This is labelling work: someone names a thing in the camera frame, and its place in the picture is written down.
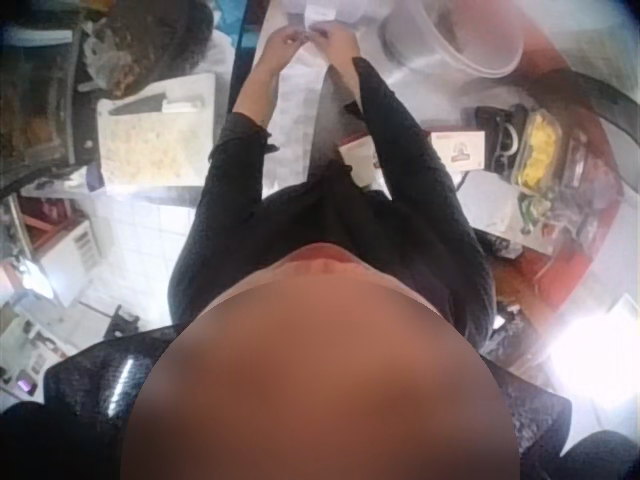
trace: bright light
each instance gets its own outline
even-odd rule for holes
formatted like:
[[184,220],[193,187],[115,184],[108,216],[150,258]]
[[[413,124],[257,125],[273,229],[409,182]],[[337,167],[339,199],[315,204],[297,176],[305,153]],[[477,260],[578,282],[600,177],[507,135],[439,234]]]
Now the bright light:
[[107,414],[110,417],[113,417],[116,413],[116,410],[120,407],[120,396],[122,395],[122,389],[124,388],[124,384],[127,383],[132,366],[133,366],[133,358],[128,358],[127,363],[124,364],[122,373],[120,373],[120,378],[118,379],[118,383],[116,384],[116,387],[113,389],[113,395],[111,396],[111,400],[109,401],[109,408],[107,410]]
[[602,407],[615,408],[640,392],[640,327],[623,309],[575,321],[550,353],[562,382]]
[[24,288],[33,290],[43,297],[53,299],[51,283],[49,283],[49,279],[40,271],[35,263],[23,259],[20,271],[22,273],[22,286]]

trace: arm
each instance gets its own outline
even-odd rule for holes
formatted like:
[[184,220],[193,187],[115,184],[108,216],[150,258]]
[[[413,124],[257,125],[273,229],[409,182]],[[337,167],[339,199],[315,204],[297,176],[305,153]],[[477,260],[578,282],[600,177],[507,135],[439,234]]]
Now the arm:
[[262,202],[266,127],[276,103],[278,76],[304,43],[295,28],[276,30],[244,83],[233,112],[211,153],[202,197],[187,242],[169,284],[174,323],[192,321],[205,305],[210,285],[202,285],[206,265],[223,264],[224,245]]
[[211,154],[194,224],[203,234],[224,234],[260,205],[266,128],[276,106],[278,77],[304,41],[296,28],[276,30],[245,81]]
[[373,66],[360,57],[353,32],[334,22],[312,28],[311,40],[360,104],[393,200],[419,211],[444,244],[459,244],[482,255],[451,177],[422,128]]
[[456,262],[446,282],[453,314],[465,323],[459,331],[474,346],[483,344],[487,322],[494,317],[493,281],[451,177],[422,128],[373,66],[360,57],[355,35],[337,23],[312,28],[316,33],[311,39],[360,104],[393,201],[417,212]]

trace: cutting board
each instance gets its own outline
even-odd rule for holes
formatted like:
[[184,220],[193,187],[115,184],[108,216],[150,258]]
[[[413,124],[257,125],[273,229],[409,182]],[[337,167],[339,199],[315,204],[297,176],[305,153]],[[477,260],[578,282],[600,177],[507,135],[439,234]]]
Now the cutting board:
[[[109,115],[115,107],[159,93],[170,103],[200,97],[203,106],[188,113]],[[124,100],[100,100],[98,139],[107,190],[203,185],[213,148],[214,103],[212,73],[156,82]]]

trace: kitchen knife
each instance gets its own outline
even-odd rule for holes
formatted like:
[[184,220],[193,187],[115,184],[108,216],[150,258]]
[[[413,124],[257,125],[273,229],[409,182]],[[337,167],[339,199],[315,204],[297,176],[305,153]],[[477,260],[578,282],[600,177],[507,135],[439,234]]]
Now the kitchen knife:
[[115,107],[109,111],[109,115],[119,117],[140,113],[191,113],[197,112],[202,107],[201,96],[192,100],[169,102],[166,93],[158,93]]
[[109,115],[112,117],[119,117],[122,115],[136,115],[138,113],[161,112],[162,104],[166,99],[166,93],[150,95],[148,97],[134,100],[133,102],[125,103],[119,107],[115,107],[109,111]]

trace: woman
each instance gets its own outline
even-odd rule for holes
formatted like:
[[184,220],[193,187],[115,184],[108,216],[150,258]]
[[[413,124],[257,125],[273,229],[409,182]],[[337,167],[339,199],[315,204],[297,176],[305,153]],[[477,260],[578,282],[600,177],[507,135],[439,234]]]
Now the woman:
[[[262,200],[277,77],[307,35],[361,106],[393,200],[338,159]],[[485,258],[422,130],[338,24],[269,38],[169,297],[173,327],[61,362],[45,405],[4,414],[14,478],[511,479],[518,452],[539,471],[566,439],[566,401],[475,352]]]
[[480,348],[495,317],[493,282],[447,171],[411,114],[360,57],[349,29],[317,24],[308,38],[361,106],[393,199],[361,190],[348,167],[329,159],[320,175],[262,200],[277,78],[307,39],[294,27],[278,30],[211,155],[169,289],[174,323],[190,323],[223,292],[287,255],[351,254],[421,295]]

